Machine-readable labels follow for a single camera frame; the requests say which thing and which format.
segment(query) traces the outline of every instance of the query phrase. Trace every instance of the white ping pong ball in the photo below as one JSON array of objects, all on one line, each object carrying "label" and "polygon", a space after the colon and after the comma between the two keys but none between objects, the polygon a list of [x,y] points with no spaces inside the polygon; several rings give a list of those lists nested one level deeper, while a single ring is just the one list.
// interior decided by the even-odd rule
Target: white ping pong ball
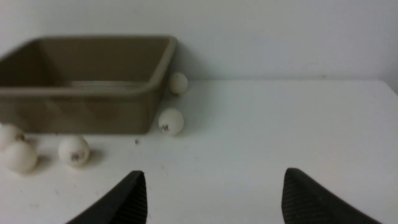
[{"label": "white ping pong ball", "polygon": [[78,167],[88,160],[90,147],[82,136],[69,136],[59,144],[58,154],[63,163]]},{"label": "white ping pong ball", "polygon": [[184,117],[178,110],[169,108],[160,114],[159,128],[163,133],[176,135],[182,130],[183,127]]},{"label": "white ping pong ball", "polygon": [[37,152],[28,143],[16,141],[6,147],[4,161],[7,169],[17,173],[27,173],[37,163]]},{"label": "white ping pong ball", "polygon": [[0,128],[0,151],[4,152],[6,147],[16,141],[25,140],[24,132],[13,124],[3,124]]},{"label": "white ping pong ball", "polygon": [[176,72],[170,75],[169,89],[173,95],[184,94],[188,89],[188,79],[184,74]]}]

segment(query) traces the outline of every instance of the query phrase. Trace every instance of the brown plastic bin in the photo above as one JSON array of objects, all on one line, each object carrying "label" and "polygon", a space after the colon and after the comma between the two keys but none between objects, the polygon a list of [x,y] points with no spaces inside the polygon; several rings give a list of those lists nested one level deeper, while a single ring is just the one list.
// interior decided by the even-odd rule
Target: brown plastic bin
[{"label": "brown plastic bin", "polygon": [[0,122],[30,133],[147,133],[177,40],[43,37],[0,61]]}]

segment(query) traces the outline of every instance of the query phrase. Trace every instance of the white table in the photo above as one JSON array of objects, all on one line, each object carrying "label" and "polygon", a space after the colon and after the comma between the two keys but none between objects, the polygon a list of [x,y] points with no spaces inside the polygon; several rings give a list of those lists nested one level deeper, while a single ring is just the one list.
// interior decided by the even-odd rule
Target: white table
[{"label": "white table", "polygon": [[382,82],[193,81],[167,106],[185,116],[180,136],[157,122],[145,136],[85,136],[94,152],[78,171],[58,159],[62,136],[31,136],[41,163],[25,177],[0,169],[0,223],[65,223],[143,170],[149,224],[283,224],[288,167],[398,220],[398,98]]}]

